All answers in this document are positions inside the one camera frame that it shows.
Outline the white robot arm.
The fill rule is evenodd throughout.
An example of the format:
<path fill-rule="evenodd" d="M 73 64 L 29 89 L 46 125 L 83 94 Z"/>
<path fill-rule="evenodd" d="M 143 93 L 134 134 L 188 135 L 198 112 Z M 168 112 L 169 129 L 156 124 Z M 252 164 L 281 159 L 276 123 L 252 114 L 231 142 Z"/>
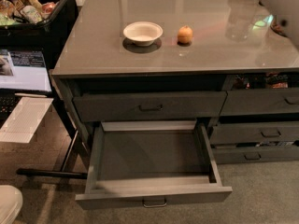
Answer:
<path fill-rule="evenodd" d="M 284 34 L 299 48 L 299 0 L 261 0 Z"/>

